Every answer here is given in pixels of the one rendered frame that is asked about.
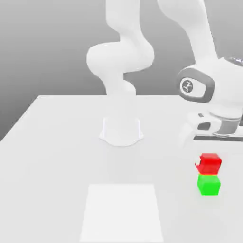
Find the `small green cube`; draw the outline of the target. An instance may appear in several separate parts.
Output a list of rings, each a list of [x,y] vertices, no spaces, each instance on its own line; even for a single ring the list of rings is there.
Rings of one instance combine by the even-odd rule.
[[[198,175],[197,186],[204,196],[215,196],[219,194],[221,181],[218,175]]]

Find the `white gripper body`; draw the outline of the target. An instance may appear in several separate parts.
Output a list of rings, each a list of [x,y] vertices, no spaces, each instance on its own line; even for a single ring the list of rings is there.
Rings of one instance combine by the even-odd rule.
[[[196,150],[222,150],[225,147],[243,145],[243,137],[217,137],[215,135],[196,135],[192,147]]]

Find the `small red cube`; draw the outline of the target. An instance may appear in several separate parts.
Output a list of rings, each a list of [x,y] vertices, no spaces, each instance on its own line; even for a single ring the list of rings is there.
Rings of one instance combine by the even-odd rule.
[[[195,163],[198,172],[202,175],[217,175],[222,164],[216,153],[202,153],[199,164]]]

